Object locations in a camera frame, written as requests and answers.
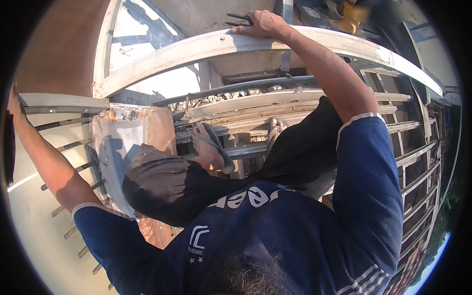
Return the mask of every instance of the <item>flip-flop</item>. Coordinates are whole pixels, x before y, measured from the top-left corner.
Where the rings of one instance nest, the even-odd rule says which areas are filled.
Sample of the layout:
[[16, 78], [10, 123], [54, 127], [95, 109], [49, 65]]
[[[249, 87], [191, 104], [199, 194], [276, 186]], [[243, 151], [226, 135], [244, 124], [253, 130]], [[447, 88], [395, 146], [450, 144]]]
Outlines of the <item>flip-flop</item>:
[[[277, 121], [277, 125], [275, 125], [274, 128], [272, 128], [272, 130], [270, 129], [270, 123], [272, 122], [272, 120], [276, 120]], [[270, 141], [272, 140], [272, 138], [274, 137], [275, 133], [276, 132], [279, 132], [280, 134], [282, 134], [283, 130], [282, 130], [282, 127], [280, 127], [278, 125], [278, 123], [282, 123], [283, 125], [290, 127], [290, 125], [287, 123], [287, 121], [285, 119], [282, 119], [282, 118], [271, 118], [270, 121], [269, 121], [269, 126], [267, 127], [267, 147], [269, 147], [269, 144], [270, 144]]]
[[202, 125], [205, 128], [205, 130], [208, 132], [208, 135], [210, 136], [210, 138], [205, 137], [200, 133], [197, 133], [197, 135], [195, 136], [195, 141], [196, 141], [195, 147], [197, 149], [197, 153], [200, 154], [200, 146], [198, 144], [199, 144], [199, 140], [201, 139], [211, 144], [212, 146], [214, 146], [218, 150], [219, 154], [222, 156], [225, 166], [221, 169], [221, 172], [223, 172], [224, 174], [229, 174], [233, 172], [235, 170], [235, 165], [233, 161], [229, 158], [228, 154], [223, 149], [223, 146], [221, 145], [221, 143], [219, 142], [218, 135], [216, 135], [216, 132], [207, 123], [202, 123]]

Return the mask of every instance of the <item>right hand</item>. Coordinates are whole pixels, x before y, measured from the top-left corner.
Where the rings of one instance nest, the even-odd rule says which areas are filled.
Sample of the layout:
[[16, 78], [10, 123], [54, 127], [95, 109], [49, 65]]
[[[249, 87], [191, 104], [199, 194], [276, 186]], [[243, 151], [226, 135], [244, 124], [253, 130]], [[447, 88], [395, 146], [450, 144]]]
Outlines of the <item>right hand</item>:
[[231, 33], [280, 40], [284, 32], [290, 28], [283, 18], [267, 10], [252, 10], [247, 15], [253, 21], [253, 25], [231, 28]]

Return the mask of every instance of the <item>sky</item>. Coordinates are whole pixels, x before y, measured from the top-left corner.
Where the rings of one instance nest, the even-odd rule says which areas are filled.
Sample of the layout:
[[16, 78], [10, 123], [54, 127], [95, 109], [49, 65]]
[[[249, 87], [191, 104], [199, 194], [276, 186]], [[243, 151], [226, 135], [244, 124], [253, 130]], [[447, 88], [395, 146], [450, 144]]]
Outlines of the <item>sky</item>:
[[444, 252], [444, 249], [447, 245], [447, 242], [449, 241], [450, 236], [450, 234], [446, 234], [446, 236], [444, 237], [443, 244], [438, 248], [438, 253], [436, 254], [436, 256], [434, 256], [433, 262], [423, 270], [420, 281], [415, 285], [408, 287], [404, 295], [415, 295], [420, 290], [424, 282], [426, 282], [426, 280], [430, 276], [433, 269], [436, 267], [436, 264], [439, 262], [439, 259], [442, 253]]

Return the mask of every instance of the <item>foot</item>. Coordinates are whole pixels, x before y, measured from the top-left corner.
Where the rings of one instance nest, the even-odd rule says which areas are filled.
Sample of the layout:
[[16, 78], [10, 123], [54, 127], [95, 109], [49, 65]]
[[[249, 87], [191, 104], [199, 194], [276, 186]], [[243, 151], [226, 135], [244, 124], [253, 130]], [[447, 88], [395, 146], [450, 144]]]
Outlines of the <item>foot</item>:
[[[272, 119], [272, 121], [270, 122], [270, 130], [274, 129], [275, 126], [280, 126], [282, 128], [282, 131], [284, 131], [285, 129], [287, 129], [287, 126], [285, 126], [284, 124], [282, 124], [282, 122], [277, 122], [277, 120], [275, 119]], [[267, 153], [270, 152], [270, 149], [272, 148], [272, 146], [274, 145], [275, 141], [277, 140], [277, 137], [280, 135], [280, 132], [277, 131], [274, 136], [272, 137], [272, 139], [270, 140], [269, 142], [269, 146], [267, 147]]]
[[199, 152], [199, 156], [193, 160], [199, 162], [200, 165], [206, 170], [222, 169], [225, 166], [225, 161], [219, 154], [216, 147], [204, 140], [198, 141], [198, 147], [195, 145], [196, 136], [199, 133], [204, 137], [210, 138], [210, 135], [206, 131], [205, 127], [201, 123], [198, 123], [192, 132], [192, 139], [194, 142], [194, 149]]

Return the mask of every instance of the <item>black shorts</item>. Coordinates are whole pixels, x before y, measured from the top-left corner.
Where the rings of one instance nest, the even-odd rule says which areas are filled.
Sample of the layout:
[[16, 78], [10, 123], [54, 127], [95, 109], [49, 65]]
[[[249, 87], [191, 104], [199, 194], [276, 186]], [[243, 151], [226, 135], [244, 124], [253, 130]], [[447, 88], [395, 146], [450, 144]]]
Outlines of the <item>black shorts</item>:
[[245, 179], [211, 176], [195, 161], [142, 144], [126, 170], [123, 192], [136, 211], [175, 227], [185, 227], [220, 197], [258, 180], [318, 198], [336, 179], [341, 126], [333, 106], [322, 96], [317, 109], [282, 132], [263, 167]]

